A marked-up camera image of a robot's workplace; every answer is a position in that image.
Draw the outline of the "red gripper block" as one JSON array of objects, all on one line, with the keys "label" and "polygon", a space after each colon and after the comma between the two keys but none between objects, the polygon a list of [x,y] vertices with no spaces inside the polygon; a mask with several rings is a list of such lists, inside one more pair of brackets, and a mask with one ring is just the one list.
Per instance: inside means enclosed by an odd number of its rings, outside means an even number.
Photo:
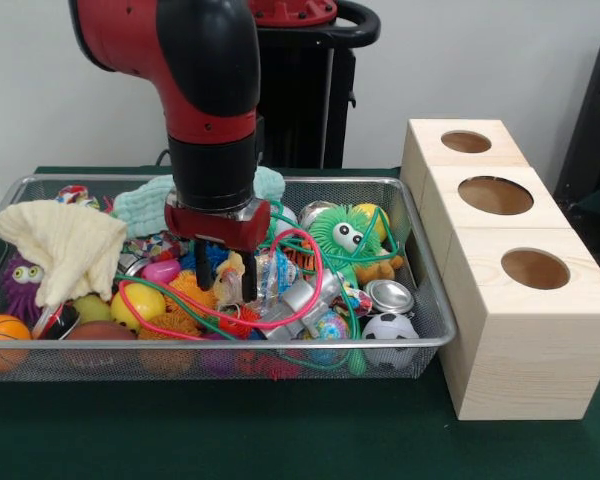
[{"label": "red gripper block", "polygon": [[176,192],[170,192],[166,197],[164,217],[168,229],[174,235],[195,240],[196,281],[200,289],[211,289],[213,284],[211,263],[206,251],[206,241],[209,241],[243,252],[243,300],[252,302],[257,299],[254,251],[265,241],[269,230],[269,202],[252,198],[239,210],[210,213],[185,206],[179,201]]}]

